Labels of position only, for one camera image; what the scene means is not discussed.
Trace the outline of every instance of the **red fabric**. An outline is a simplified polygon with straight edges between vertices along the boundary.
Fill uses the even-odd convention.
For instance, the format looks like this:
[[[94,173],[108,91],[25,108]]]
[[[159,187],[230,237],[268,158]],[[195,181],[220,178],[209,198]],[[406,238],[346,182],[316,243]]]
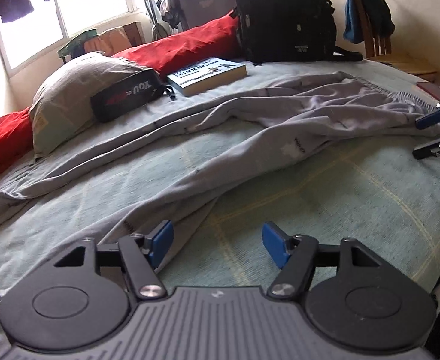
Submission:
[[[153,68],[165,79],[166,75],[209,57],[238,57],[241,50],[237,42],[237,26],[238,17],[232,19],[226,15],[201,27],[121,51],[113,57],[123,57]]]
[[[0,117],[0,174],[33,148],[29,108]]]

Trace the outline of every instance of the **window frame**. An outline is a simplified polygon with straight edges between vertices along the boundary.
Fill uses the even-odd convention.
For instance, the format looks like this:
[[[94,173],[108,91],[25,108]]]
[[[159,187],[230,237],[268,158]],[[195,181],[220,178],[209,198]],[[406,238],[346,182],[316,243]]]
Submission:
[[[45,47],[43,50],[37,52],[36,54],[32,55],[31,57],[29,57],[27,60],[21,62],[18,66],[11,68],[11,65],[9,63],[8,60],[8,54],[6,53],[6,49],[5,49],[5,44],[3,42],[3,38],[1,36],[1,29],[0,29],[0,54],[3,60],[3,64],[5,66],[5,70],[7,72],[8,77],[14,76],[15,74],[17,74],[19,71],[21,71],[22,69],[24,69],[26,66],[28,66],[29,64],[31,64],[33,61],[41,58],[42,56],[45,56],[46,54],[52,52],[53,50],[58,50],[60,49],[62,46],[64,46],[69,40],[73,39],[75,36],[79,35],[80,33],[89,30],[91,28],[95,28],[101,24],[104,23],[108,23],[111,20],[117,19],[118,17],[123,17],[123,16],[127,16],[130,15],[134,12],[137,12],[139,9],[136,5],[135,0],[125,0],[126,4],[127,4],[127,9],[128,11],[118,15],[118,16],[114,16],[114,17],[109,17],[108,19],[101,21],[99,23],[96,23],[92,26],[86,27],[83,30],[72,34],[71,36],[68,36],[67,30],[66,30],[66,25],[65,25],[65,21],[63,20],[63,16],[61,14],[61,8],[60,5],[58,4],[58,0],[54,0],[55,2],[55,11],[56,11],[56,18],[58,19],[58,23],[60,25],[60,29],[61,29],[61,34],[63,35],[63,37],[56,41],[53,44],[50,44],[48,47]]]

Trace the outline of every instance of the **mattress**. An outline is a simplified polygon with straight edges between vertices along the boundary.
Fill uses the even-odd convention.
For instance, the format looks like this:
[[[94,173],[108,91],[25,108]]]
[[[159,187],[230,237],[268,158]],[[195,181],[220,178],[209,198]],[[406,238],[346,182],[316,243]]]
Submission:
[[[248,65],[248,77],[174,101],[161,98],[112,123],[90,128],[33,162],[26,155],[0,177],[15,191],[41,179],[75,154],[158,117],[212,98],[268,87],[302,74],[344,71],[391,91],[411,92],[417,78],[378,63]],[[261,129],[237,119],[198,134],[164,138],[35,199],[0,225],[0,290],[82,229],[174,180]],[[160,272],[168,288],[267,286],[278,269],[261,242],[264,221],[321,243],[355,237],[431,290],[440,273],[440,160],[411,156],[427,138],[389,136],[336,143],[289,168],[227,192],[180,253]],[[320,276],[331,274],[320,272]]]

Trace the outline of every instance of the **chair seat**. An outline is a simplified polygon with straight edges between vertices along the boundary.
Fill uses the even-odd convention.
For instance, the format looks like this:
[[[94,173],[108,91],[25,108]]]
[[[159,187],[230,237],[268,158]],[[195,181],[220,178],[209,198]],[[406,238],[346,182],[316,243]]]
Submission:
[[[393,66],[405,73],[413,74],[428,81],[433,81],[437,75],[437,68],[424,59],[413,58],[408,54],[385,54],[367,58],[369,61],[380,62]]]

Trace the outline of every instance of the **window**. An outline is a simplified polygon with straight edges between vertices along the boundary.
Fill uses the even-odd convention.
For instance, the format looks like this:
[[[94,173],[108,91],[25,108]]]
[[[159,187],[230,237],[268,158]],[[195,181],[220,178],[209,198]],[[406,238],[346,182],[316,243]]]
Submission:
[[[34,11],[12,23],[0,19],[0,48],[11,71],[41,50],[127,12],[134,0],[31,0]]]

